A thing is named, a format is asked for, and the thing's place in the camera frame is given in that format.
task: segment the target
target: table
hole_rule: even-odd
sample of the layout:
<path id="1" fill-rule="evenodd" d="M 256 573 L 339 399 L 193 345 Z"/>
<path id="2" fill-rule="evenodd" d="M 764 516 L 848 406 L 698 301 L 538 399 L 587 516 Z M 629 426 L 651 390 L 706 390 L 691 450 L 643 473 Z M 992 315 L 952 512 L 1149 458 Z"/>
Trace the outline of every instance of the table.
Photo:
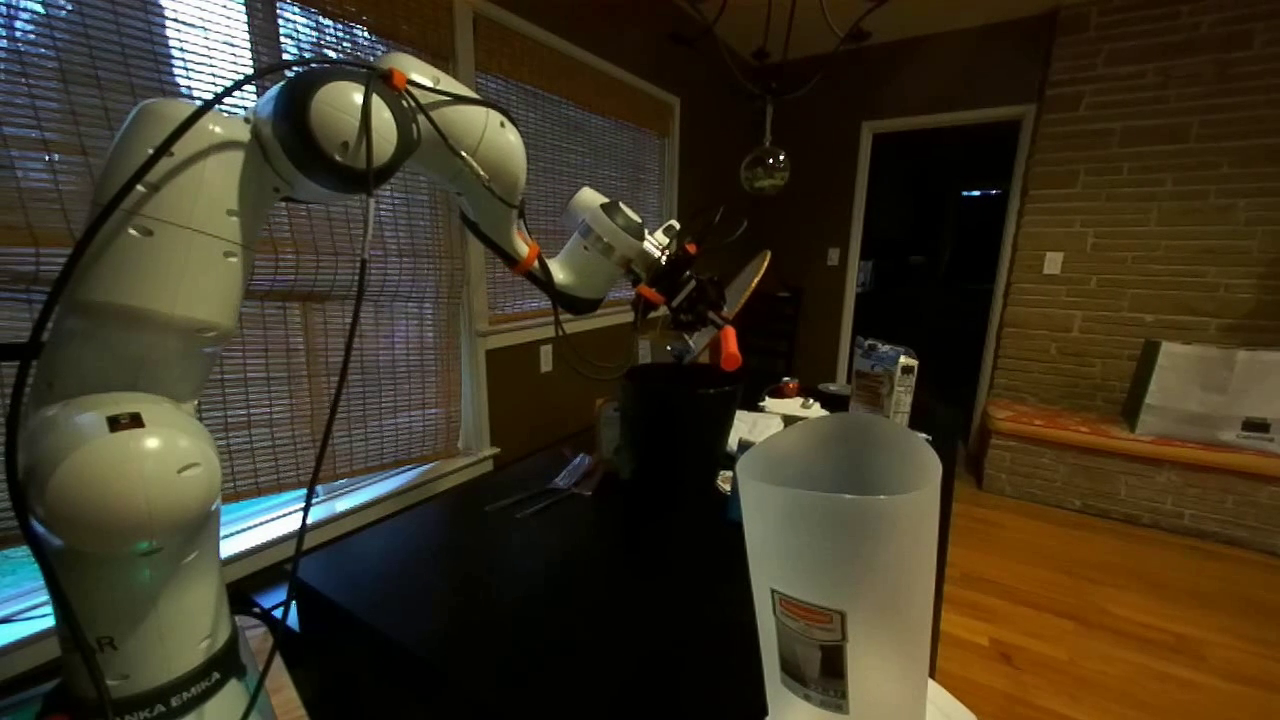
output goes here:
<path id="1" fill-rule="evenodd" d="M 471 479 L 307 553 L 300 630 L 339 630 L 356 664 L 381 661 L 433 714 L 761 720 L 729 501 L 714 482 L 603 479 L 538 516 L 492 507 L 565 458 Z"/>

